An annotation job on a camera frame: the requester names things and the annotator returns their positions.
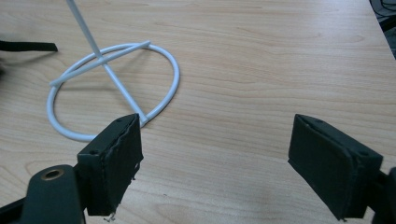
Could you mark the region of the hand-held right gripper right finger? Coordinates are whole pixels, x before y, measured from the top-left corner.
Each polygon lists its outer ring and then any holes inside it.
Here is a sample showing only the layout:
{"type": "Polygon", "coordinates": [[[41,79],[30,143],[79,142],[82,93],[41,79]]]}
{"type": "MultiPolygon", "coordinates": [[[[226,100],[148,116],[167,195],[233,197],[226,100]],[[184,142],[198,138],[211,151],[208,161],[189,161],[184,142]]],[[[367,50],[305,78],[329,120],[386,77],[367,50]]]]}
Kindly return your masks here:
{"type": "Polygon", "coordinates": [[[383,157],[329,123],[294,117],[289,164],[338,219],[362,218],[383,157]]]}

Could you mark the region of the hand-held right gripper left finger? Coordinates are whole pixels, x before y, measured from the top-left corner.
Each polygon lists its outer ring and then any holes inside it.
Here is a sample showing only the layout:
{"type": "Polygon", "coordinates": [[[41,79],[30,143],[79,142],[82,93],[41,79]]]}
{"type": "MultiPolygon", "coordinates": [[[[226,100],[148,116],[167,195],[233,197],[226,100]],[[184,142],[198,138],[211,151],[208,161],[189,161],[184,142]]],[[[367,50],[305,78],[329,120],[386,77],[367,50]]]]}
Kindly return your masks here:
{"type": "Polygon", "coordinates": [[[88,184],[80,195],[90,216],[116,212],[143,159],[138,114],[115,119],[78,153],[78,175],[88,184]]]}

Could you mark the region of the white metal stand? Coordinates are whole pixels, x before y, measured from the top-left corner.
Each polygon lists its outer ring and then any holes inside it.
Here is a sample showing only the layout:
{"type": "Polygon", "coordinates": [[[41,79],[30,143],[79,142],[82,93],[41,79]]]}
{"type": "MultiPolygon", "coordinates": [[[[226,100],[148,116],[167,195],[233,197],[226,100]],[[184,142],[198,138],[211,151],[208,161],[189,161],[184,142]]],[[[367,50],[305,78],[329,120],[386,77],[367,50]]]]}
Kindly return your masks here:
{"type": "Polygon", "coordinates": [[[82,17],[75,0],[66,0],[66,3],[75,20],[77,21],[81,32],[88,41],[92,49],[92,53],[71,65],[58,78],[52,80],[49,83],[50,90],[46,102],[46,111],[49,124],[59,134],[75,141],[89,142],[95,137],[95,134],[78,133],[64,127],[57,119],[54,107],[57,94],[66,81],[83,75],[92,69],[101,66],[105,69],[106,74],[126,100],[129,107],[131,107],[132,110],[140,116],[140,127],[144,127],[168,106],[177,92],[180,82],[180,69],[177,59],[169,51],[159,46],[153,45],[149,40],[138,43],[118,44],[100,49],[96,44],[96,41],[94,40],[87,23],[82,17]],[[110,62],[141,49],[150,50],[161,54],[171,64],[173,69],[173,79],[168,92],[165,94],[163,99],[148,113],[143,111],[138,102],[134,99],[132,94],[127,91],[126,87],[122,84],[119,77],[109,65],[110,62]]]}

